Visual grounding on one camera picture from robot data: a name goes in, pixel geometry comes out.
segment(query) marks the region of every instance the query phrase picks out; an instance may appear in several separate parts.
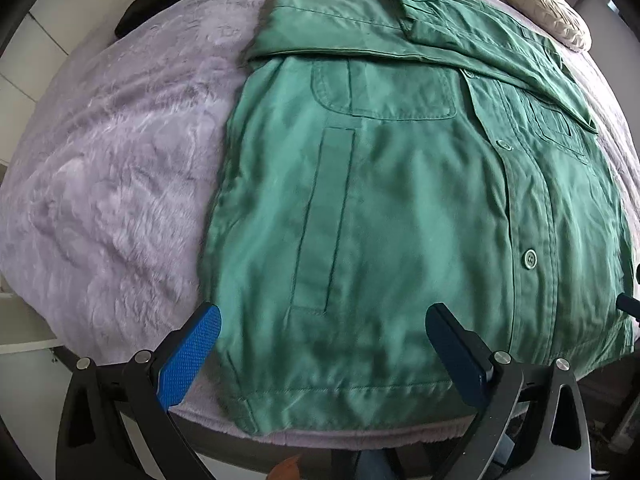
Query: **shirt pocket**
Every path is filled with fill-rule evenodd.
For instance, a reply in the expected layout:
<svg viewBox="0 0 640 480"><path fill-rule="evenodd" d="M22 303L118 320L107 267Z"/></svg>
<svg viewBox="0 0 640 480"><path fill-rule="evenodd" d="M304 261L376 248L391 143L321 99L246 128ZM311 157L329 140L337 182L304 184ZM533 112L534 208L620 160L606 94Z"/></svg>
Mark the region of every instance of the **shirt pocket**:
<svg viewBox="0 0 640 480"><path fill-rule="evenodd" d="M450 119L456 107L445 66L390 59L314 61L312 91L328 110L383 121Z"/></svg>
<svg viewBox="0 0 640 480"><path fill-rule="evenodd" d="M583 163L587 163L582 128L556 105L526 94L524 105L529 124L546 142L551 142Z"/></svg>

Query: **orange object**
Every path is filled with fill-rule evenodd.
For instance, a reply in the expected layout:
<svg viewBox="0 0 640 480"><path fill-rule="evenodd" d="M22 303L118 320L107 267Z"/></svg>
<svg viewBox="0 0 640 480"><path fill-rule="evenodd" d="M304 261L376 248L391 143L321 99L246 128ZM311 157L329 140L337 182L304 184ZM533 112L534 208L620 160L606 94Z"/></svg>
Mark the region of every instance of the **orange object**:
<svg viewBox="0 0 640 480"><path fill-rule="evenodd" d="M300 480L298 460L300 460L300 455L283 460L271 470L267 475L267 480Z"/></svg>

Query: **white cabinet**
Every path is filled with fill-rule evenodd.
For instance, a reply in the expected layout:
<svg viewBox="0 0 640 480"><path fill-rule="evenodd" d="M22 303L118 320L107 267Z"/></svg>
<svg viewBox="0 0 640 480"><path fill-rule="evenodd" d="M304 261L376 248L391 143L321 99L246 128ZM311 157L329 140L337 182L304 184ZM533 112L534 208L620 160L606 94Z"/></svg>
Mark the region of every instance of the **white cabinet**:
<svg viewBox="0 0 640 480"><path fill-rule="evenodd" d="M0 293L0 354L60 346L44 318L15 294Z"/></svg>

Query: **white tiled wall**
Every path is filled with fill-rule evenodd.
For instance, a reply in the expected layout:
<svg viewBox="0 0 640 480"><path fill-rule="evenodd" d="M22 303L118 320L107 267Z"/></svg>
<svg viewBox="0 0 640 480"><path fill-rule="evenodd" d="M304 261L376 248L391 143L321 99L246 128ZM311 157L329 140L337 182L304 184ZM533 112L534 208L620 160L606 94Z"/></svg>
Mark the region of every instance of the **white tiled wall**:
<svg viewBox="0 0 640 480"><path fill-rule="evenodd" d="M71 52L119 0L38 0L31 13L67 52Z"/></svg>
<svg viewBox="0 0 640 480"><path fill-rule="evenodd" d="M0 57L0 73L37 101L65 59L66 52L27 15Z"/></svg>
<svg viewBox="0 0 640 480"><path fill-rule="evenodd" d="M0 76L0 162L7 164L27 125L35 101Z"/></svg>
<svg viewBox="0 0 640 480"><path fill-rule="evenodd" d="M121 0L38 0L0 57L0 164L66 56Z"/></svg>

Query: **metal screw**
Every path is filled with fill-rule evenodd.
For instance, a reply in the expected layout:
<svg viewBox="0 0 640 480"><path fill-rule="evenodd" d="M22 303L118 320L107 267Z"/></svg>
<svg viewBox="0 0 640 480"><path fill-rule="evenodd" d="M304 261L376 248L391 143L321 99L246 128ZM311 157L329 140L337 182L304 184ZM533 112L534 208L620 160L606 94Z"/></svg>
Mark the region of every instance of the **metal screw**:
<svg viewBox="0 0 640 480"><path fill-rule="evenodd" d="M569 361L562 358L556 359L556 366L564 371L567 371L570 368Z"/></svg>
<svg viewBox="0 0 640 480"><path fill-rule="evenodd" d="M151 361L151 352L149 350L141 350L135 355L134 359L138 364L141 365L144 363L148 363L149 361Z"/></svg>
<svg viewBox="0 0 640 480"><path fill-rule="evenodd" d="M88 357L81 357L78 359L78 362L76 363L76 368L78 370L86 370L90 364L91 364L91 359L89 359Z"/></svg>
<svg viewBox="0 0 640 480"><path fill-rule="evenodd" d="M494 354L494 359L501 365L508 365L511 362L511 356L507 354L507 352L503 352L502 350Z"/></svg>

